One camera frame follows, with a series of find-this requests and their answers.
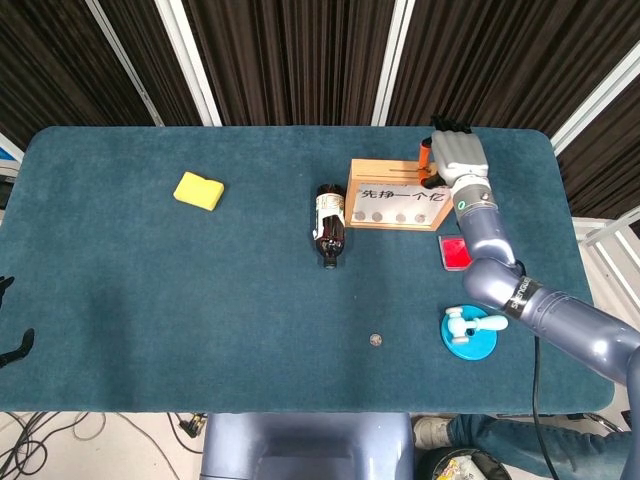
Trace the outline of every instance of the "brown glass bottle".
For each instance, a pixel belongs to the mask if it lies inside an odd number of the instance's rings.
[[[318,187],[316,196],[316,248],[324,258],[325,268],[336,268],[344,248],[344,196],[340,185]]]

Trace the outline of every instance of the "wooden box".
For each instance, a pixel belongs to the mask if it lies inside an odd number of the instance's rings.
[[[436,166],[429,165],[429,173]],[[435,231],[453,207],[448,187],[420,185],[418,162],[351,161],[345,222],[353,228]]]

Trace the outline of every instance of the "black band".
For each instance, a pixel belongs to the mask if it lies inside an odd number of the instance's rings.
[[[512,318],[520,318],[527,302],[538,291],[541,285],[529,277],[520,277],[511,298],[503,307],[504,313]]]

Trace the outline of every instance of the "white toy hammer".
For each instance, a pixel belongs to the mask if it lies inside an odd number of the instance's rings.
[[[445,313],[449,316],[447,328],[453,335],[451,343],[455,344],[469,343],[467,330],[504,330],[509,326],[509,321],[502,315],[465,320],[462,318],[462,307],[447,308]]]

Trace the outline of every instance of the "black cable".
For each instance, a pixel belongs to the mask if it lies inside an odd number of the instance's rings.
[[[538,417],[538,384],[540,383],[540,338],[536,336],[534,342],[535,360],[533,370],[533,394],[531,401],[533,406],[533,422],[536,424],[538,443],[540,443],[540,450],[542,450],[542,456],[544,457],[544,461],[549,468],[549,472],[551,473],[551,476],[554,480],[560,480],[556,469],[553,468],[551,458],[549,458],[549,452],[547,451],[547,446],[544,443],[544,438],[542,438],[542,430],[540,429],[540,418]]]
[[[82,415],[82,413],[79,413],[78,415],[76,415],[75,420],[78,420],[80,418],[80,415]],[[102,417],[102,423],[100,424],[100,428],[98,428],[98,431],[96,433],[94,433],[93,435],[89,435],[88,437],[81,437],[80,435],[78,435],[78,432],[76,432],[76,425],[77,425],[76,424],[71,429],[73,438],[75,438],[79,442],[90,442],[91,440],[95,440],[96,438],[98,438],[100,434],[104,432],[104,429],[107,426],[107,414],[102,412],[100,413],[100,415]]]
[[[47,441],[47,439],[49,439],[49,437],[51,437],[55,433],[74,427],[75,425],[83,421],[85,418],[87,418],[87,416],[89,415],[89,413],[85,413],[81,418],[76,417],[76,420],[73,423],[69,425],[65,425],[64,427],[60,427],[60,428],[56,428],[55,430],[52,430],[47,435],[45,435],[45,437],[42,440],[34,440],[32,438],[33,434],[35,434],[38,430],[42,429],[47,423],[49,423],[55,417],[60,415],[61,412],[55,412],[45,420],[47,413],[48,412],[34,413],[29,419],[29,421],[26,424],[24,424],[24,426],[22,427],[22,432],[18,436],[18,440],[16,441],[13,448],[0,454],[0,458],[2,458],[5,455],[9,455],[7,460],[2,465],[2,467],[0,467],[0,480],[4,480],[8,478],[9,475],[11,475],[16,471],[18,472],[18,474],[16,477],[14,477],[14,480],[15,478],[18,478],[20,475],[30,476],[38,473],[40,470],[44,468],[47,462],[47,459],[49,457],[49,451],[45,445],[45,442]],[[21,452],[21,449],[24,447],[26,447],[26,452],[23,453]],[[43,452],[43,458],[40,465],[35,470],[27,471],[26,470],[27,462],[40,449],[42,449],[42,452]],[[12,461],[15,463],[15,466],[9,469]]]
[[[13,418],[13,420],[15,422],[17,422],[20,427],[24,428],[24,423],[22,422],[22,418],[20,418],[18,415],[16,415],[15,413],[11,413],[11,412],[4,412],[6,415],[9,415],[11,418]]]
[[[121,414],[121,413],[115,413],[115,415],[119,416],[120,418],[122,418],[124,421],[126,421],[129,425],[131,425],[133,428],[135,428],[138,432],[140,432],[142,435],[144,435],[151,443],[153,443],[153,445],[156,447],[156,449],[158,450],[158,452],[160,453],[160,455],[162,455],[162,458],[165,459],[165,461],[167,462],[167,465],[169,466],[169,469],[171,470],[171,473],[173,473],[173,476],[175,477],[176,480],[180,480],[180,477],[178,476],[178,473],[176,472],[176,469],[173,468],[173,465],[171,465],[171,462],[169,461],[169,457],[167,457],[167,454],[164,453],[164,450],[162,450],[162,448],[160,448],[160,445],[158,445],[158,442],[156,442],[153,437],[151,435],[149,435],[147,432],[145,432],[142,428],[140,428],[138,425],[136,425],[135,423],[133,423],[131,421],[131,419],[129,419],[128,417],[126,417],[125,415]]]
[[[174,413],[174,415],[178,417],[178,420],[180,420],[180,415],[178,415],[177,413]],[[182,448],[184,448],[188,452],[195,453],[196,455],[202,455],[202,452],[193,450],[187,447],[184,443],[182,443],[182,440],[180,440],[180,437],[178,436],[178,432],[176,432],[176,427],[173,426],[173,420],[171,420],[171,415],[169,413],[167,413],[167,418],[169,419],[169,425],[171,425],[171,431],[173,431],[173,436],[176,437],[176,440],[178,440],[178,443],[182,446]]]

